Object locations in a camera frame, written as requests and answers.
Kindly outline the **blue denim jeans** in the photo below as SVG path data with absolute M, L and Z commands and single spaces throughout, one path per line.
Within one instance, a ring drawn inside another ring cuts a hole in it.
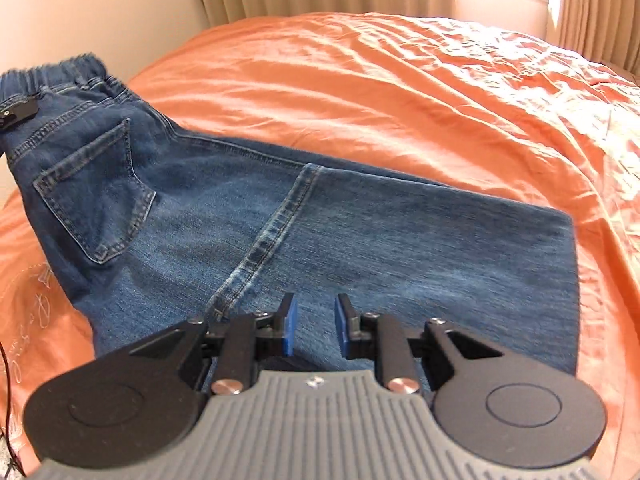
M 561 211 L 186 130 L 91 55 L 3 74 L 1 105 L 21 96 L 39 112 L 1 130 L 1 151 L 98 353 L 186 318 L 270 311 L 292 292 L 294 370 L 340 367 L 338 294 L 576 370 L 576 247 Z

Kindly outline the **beige right curtain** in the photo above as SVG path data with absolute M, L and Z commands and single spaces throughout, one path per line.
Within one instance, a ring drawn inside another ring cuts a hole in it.
M 639 76 L 639 0 L 548 0 L 546 40 Z

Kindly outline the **orange bed sheet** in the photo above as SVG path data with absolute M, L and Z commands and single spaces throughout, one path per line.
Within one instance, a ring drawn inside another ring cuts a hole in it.
M 72 58 L 81 55 L 98 58 Z M 608 411 L 593 460 L 609 479 L 638 472 L 636 86 L 518 32 L 329 13 L 213 28 L 122 83 L 186 130 L 566 214 L 579 285 L 574 374 Z M 9 353 L 1 404 L 12 410 L 12 443 L 34 469 L 23 429 L 28 397 L 101 353 L 54 276 L 18 187 L 1 213 L 1 340 Z

